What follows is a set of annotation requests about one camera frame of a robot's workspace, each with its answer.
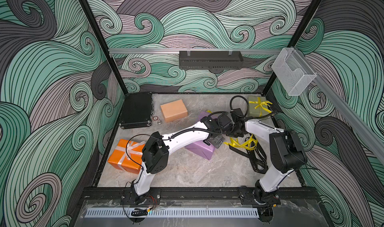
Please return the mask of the purple gift box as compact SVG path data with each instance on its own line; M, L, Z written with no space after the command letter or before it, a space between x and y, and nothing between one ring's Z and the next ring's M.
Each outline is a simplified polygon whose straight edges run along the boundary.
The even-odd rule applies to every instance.
M185 146L185 149L204 159L211 160L216 148L212 144L207 145L201 140Z

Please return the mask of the black ribbon gold lettering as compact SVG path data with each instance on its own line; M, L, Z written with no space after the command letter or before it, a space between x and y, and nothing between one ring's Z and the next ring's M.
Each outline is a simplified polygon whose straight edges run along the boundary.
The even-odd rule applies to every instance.
M254 172L259 174L265 174L268 171L269 168L267 164L267 155L259 143L257 144L257 148L251 151L243 148L229 148L231 151L248 158Z

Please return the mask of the peach gift box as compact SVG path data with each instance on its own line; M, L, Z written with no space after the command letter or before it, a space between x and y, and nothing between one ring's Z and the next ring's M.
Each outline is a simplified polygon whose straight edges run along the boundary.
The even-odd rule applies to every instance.
M161 110L165 122L172 122L188 116L188 110L181 99L161 105Z

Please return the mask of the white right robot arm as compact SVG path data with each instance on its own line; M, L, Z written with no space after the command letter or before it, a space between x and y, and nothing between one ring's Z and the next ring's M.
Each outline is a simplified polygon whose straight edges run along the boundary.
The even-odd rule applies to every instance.
M246 117L241 110L232 110L233 133L252 134L257 140L269 143L271 166L255 184L255 199L260 205L278 205L276 196L279 185L292 172L308 162L307 155L296 131L284 130L262 123L261 120Z

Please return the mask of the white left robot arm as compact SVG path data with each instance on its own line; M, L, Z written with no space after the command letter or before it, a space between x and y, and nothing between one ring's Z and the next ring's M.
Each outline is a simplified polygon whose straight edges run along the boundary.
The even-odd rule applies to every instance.
M196 141L209 142L232 131L234 124L230 119L222 117L203 117L196 124L171 134L161 135L158 131L150 135L143 148L142 164L137 179L131 184L133 203L142 204L146 201L151 183L155 175L164 170L169 157L177 150Z

